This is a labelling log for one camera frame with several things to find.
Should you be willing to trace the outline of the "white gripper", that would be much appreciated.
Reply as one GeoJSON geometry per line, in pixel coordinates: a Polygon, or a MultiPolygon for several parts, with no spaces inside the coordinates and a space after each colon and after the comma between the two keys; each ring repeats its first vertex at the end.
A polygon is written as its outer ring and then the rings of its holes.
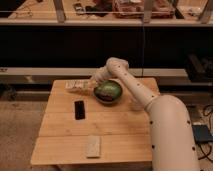
{"type": "Polygon", "coordinates": [[[101,83],[108,79],[108,70],[106,67],[97,69],[92,75],[91,79],[85,82],[85,88],[90,90],[97,86],[97,83],[101,83]]]}

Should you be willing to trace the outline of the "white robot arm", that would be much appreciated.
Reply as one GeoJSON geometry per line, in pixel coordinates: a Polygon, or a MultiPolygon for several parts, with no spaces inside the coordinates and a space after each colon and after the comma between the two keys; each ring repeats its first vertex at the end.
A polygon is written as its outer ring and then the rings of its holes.
{"type": "Polygon", "coordinates": [[[126,60],[111,57],[91,79],[119,79],[149,114],[153,171],[201,171],[189,112],[172,95],[156,94],[129,71],[126,60]]]}

